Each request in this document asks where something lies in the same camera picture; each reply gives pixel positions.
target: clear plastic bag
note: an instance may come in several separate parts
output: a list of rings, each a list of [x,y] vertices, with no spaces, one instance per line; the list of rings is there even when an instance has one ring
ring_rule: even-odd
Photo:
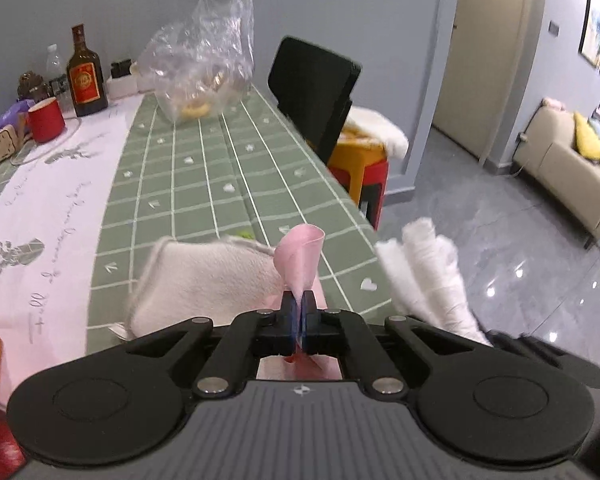
[[[161,28],[138,57],[158,104],[180,122],[237,103],[253,76],[253,1],[199,0],[186,22]]]

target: blue pillow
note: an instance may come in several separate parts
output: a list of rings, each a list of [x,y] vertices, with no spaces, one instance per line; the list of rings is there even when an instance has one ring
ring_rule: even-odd
[[[593,131],[600,138],[600,121],[592,117],[589,119],[589,126],[593,128]]]

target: red bottle label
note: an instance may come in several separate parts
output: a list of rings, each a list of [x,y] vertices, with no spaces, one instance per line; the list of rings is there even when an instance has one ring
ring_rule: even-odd
[[[83,63],[69,70],[71,86],[74,89],[75,103],[83,105],[100,98],[100,89],[93,63]]]

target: gray ribbed panel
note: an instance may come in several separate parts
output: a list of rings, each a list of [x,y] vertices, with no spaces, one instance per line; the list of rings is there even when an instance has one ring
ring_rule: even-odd
[[[18,480],[586,480],[573,463],[492,471],[432,444],[407,408],[375,402],[354,383],[251,381],[235,399],[203,402],[168,444],[99,470],[33,462]]]

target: white heart print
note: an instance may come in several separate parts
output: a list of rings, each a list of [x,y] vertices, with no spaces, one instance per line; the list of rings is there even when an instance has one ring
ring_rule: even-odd
[[[375,292],[378,290],[378,284],[371,281],[371,278],[365,278],[360,283],[360,290],[366,290],[367,292]]]

